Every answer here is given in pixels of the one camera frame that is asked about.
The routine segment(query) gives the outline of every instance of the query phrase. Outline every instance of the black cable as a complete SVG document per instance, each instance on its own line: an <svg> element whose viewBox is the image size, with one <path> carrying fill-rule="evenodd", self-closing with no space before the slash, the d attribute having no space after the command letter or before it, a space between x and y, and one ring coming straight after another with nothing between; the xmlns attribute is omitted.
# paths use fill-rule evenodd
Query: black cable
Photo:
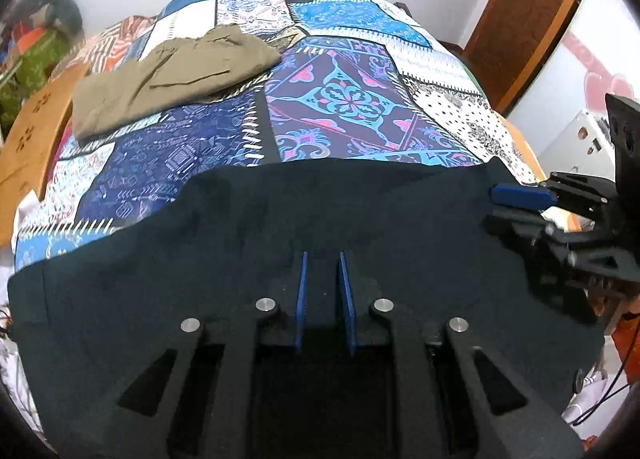
<svg viewBox="0 0 640 459"><path fill-rule="evenodd" d="M584 414L579 415L578 417L576 417L571 423L571 426L578 426L581 425L582 423L584 423L587 419L589 419L595 412L596 410L598 410L600 408L600 406L610 397L613 396L613 394L611 396L609 396L609 394L611 393L611 391L613 390L613 387L615 386L615 384L618 382L618 379L620 379L620 375L622 374L622 371L625 370L626 364L629 361L629 358L631 358L631 354L634 350L634 347L636 346L636 340L638 339L638 333L640 332L640 320L638 320L638 325L636 326L636 332L634 333L634 337L631 339L631 344L629 346L629 350L626 352L626 356L625 359L622 360L622 365L620 365L620 368L618 370L618 373L616 374L616 377L613 379L613 381L611 382L611 386L607 389L607 392L605 393L604 397L599 400L599 402L597 402L595 405L593 405L590 409L588 409L586 412L584 412Z"/></svg>

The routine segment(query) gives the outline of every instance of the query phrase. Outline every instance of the silver screw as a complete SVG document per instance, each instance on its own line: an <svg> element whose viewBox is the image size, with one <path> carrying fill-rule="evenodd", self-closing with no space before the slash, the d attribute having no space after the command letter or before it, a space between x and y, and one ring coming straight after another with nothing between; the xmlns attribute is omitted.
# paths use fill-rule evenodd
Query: silver screw
<svg viewBox="0 0 640 459"><path fill-rule="evenodd" d="M463 333L469 328L469 322L464 318L456 316L449 320L449 327L451 327L456 333Z"/></svg>
<svg viewBox="0 0 640 459"><path fill-rule="evenodd" d="M375 307L381 313L388 313L391 309L394 308L394 303L386 298L378 298L375 302L373 302L373 307Z"/></svg>
<svg viewBox="0 0 640 459"><path fill-rule="evenodd" d="M186 333L193 333L193 331L200 329L200 320L197 318L185 318L180 324L180 329Z"/></svg>
<svg viewBox="0 0 640 459"><path fill-rule="evenodd" d="M258 311L272 311L276 307L276 301L273 298L260 298L255 303L255 308Z"/></svg>
<svg viewBox="0 0 640 459"><path fill-rule="evenodd" d="M566 256L566 261L571 267L575 267L578 263L578 255L575 254L575 251L569 251L569 254Z"/></svg>

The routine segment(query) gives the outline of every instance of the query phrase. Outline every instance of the black garment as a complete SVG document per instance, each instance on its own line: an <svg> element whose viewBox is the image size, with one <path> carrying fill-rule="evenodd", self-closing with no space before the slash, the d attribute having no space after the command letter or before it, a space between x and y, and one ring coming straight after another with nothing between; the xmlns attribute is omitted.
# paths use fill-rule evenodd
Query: black garment
<svg viewBox="0 0 640 459"><path fill-rule="evenodd" d="M446 169L305 160L204 172L177 201L9 282L13 334L52 444L158 338L187 317L225 317L265 296L308 252L308 327L336 323L338 253L434 327L463 316L558 412L602 332L542 303L523 259L481 226L495 158ZM588 312L577 291L574 308Z"/></svg>

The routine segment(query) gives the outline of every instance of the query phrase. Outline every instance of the brown door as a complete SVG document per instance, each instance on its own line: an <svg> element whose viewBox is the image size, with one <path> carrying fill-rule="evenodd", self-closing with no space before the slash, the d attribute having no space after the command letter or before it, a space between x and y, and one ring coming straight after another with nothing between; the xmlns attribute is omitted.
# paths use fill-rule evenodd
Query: brown door
<svg viewBox="0 0 640 459"><path fill-rule="evenodd" d="M504 114L558 43L578 0L489 0L463 58Z"/></svg>

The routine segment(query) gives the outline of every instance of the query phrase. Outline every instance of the bed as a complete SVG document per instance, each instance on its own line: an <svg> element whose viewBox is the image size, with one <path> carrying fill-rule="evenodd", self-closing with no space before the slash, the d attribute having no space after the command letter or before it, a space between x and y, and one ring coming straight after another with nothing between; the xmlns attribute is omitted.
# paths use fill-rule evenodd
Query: bed
<svg viewBox="0 0 640 459"><path fill-rule="evenodd" d="M51 78L83 63L117 70L164 40L231 23L277 48L281 63L83 146L67 126L44 201L17 223L16 271L138 222L190 176L223 165L338 157L456 167L497 156L522 183L544 179L462 63L385 0L172 0L157 17L128 17L78 46ZM0 367L42 436L16 349L5 346Z"/></svg>

